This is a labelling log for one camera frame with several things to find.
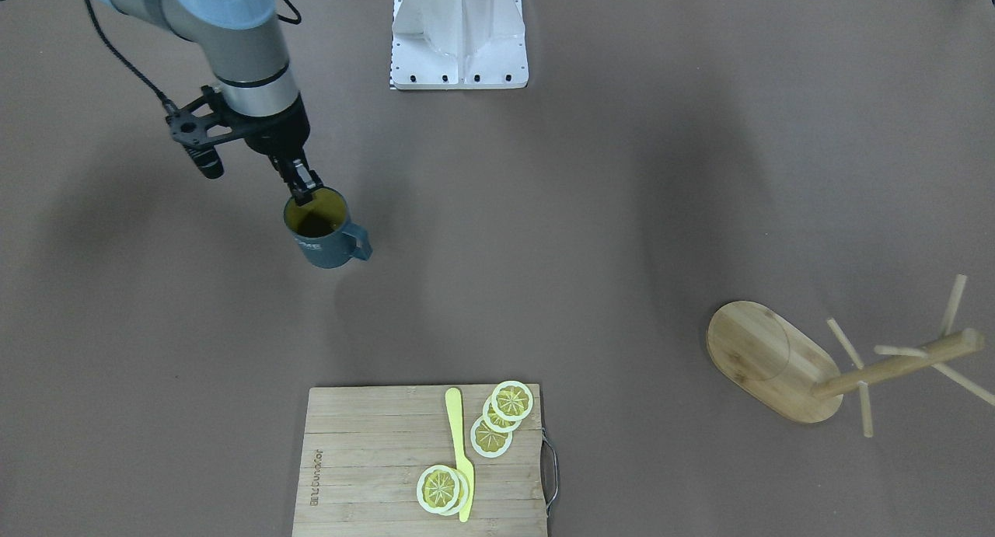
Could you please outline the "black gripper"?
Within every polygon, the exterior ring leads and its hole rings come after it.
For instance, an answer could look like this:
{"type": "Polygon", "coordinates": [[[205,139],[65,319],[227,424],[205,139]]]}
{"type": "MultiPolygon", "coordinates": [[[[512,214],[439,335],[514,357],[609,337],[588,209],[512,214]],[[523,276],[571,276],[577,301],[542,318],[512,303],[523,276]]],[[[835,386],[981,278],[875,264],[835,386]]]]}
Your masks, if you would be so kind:
{"type": "Polygon", "coordinates": [[[269,159],[297,205],[309,204],[313,191],[324,184],[306,158],[305,144],[312,128],[303,102],[293,102],[276,115],[247,117],[237,114],[236,117],[234,132],[241,134],[253,151],[269,159]]]}

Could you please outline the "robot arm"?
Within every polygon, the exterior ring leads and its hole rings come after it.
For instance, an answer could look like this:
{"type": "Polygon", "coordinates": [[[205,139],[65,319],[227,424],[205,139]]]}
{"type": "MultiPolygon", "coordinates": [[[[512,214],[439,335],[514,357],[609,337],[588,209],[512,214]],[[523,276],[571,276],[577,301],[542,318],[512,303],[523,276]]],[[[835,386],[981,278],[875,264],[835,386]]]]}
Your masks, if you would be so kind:
{"type": "Polygon", "coordinates": [[[217,85],[179,107],[156,90],[174,141],[209,179],[224,173],[216,146],[243,140],[267,157],[292,200],[310,203],[323,187],[310,169],[310,132],[301,91],[278,24],[277,0],[99,0],[122,14],[199,45],[217,85]]]}

